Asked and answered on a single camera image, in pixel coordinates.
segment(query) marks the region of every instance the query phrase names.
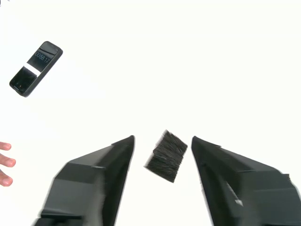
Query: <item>black phone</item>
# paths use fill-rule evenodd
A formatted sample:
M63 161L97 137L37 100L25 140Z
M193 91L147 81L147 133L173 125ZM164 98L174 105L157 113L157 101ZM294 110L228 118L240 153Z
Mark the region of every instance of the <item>black phone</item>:
M62 54L63 51L58 46L49 41L44 42L9 85L19 95L28 97Z

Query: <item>brush bristles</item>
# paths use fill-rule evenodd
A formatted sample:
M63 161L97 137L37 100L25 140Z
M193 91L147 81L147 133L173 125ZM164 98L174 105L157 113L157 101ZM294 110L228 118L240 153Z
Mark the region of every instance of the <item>brush bristles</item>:
M292 184L292 180L289 174L285 174L285 177L287 178L287 180Z
M178 137L166 131L146 168L158 176L174 182L186 152L187 145Z

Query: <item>white backdrop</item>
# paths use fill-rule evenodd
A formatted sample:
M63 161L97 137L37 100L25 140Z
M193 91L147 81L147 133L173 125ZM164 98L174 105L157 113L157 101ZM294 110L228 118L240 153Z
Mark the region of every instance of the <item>white backdrop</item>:
M0 222L31 225L69 160L135 135L116 226L210 217L194 135L290 173L301 188L301 3L12 0L0 8L0 141L14 182ZM28 97L9 81L50 41L64 54ZM174 184L143 168L168 129L188 146Z

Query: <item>finger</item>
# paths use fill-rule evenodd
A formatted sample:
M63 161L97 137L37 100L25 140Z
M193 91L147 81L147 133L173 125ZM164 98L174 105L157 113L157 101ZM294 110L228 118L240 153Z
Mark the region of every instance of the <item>finger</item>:
M11 149L11 145L7 143L0 142L0 149L4 151L9 151Z
M13 183L13 179L0 170L0 185L4 187L8 187L11 186L12 183Z
M0 165L6 166L6 167L14 167L16 164L16 161L14 159L8 158L2 154L0 154Z

